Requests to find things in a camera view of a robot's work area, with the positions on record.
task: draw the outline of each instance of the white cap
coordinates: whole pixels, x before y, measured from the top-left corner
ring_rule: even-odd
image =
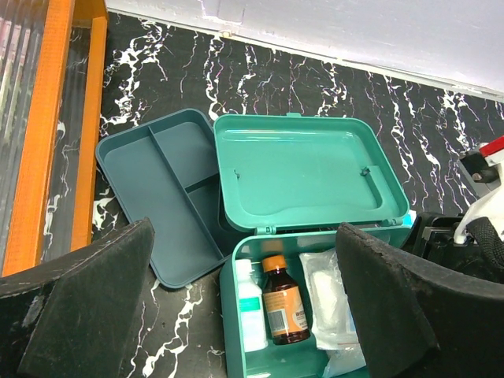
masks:
[[[235,261],[236,275],[238,277],[248,277],[252,273],[252,261],[248,258],[242,258]]]

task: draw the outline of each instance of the bottle cap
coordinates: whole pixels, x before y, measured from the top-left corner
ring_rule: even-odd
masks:
[[[265,258],[262,261],[262,268],[265,272],[271,272],[272,270],[283,269],[287,267],[284,256],[277,254],[276,256],[271,256],[270,258]]]
[[[238,277],[248,277],[252,273],[252,261],[242,258],[235,261],[236,275]]]

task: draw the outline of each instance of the brown bottle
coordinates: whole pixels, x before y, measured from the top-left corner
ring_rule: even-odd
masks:
[[[276,345],[284,345],[308,339],[308,323],[299,287],[287,274],[284,256],[265,258],[262,267],[267,275],[262,298],[265,301],[273,342]]]

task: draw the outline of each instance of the orange label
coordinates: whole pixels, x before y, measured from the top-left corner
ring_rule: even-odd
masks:
[[[263,295],[273,336],[288,335],[308,328],[305,309],[297,287]]]

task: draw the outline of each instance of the orange cap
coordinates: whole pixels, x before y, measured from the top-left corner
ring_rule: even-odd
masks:
[[[262,261],[262,268],[265,272],[271,272],[272,270],[283,269],[287,267],[284,256],[277,254],[276,256],[271,256],[270,258],[265,258]]]

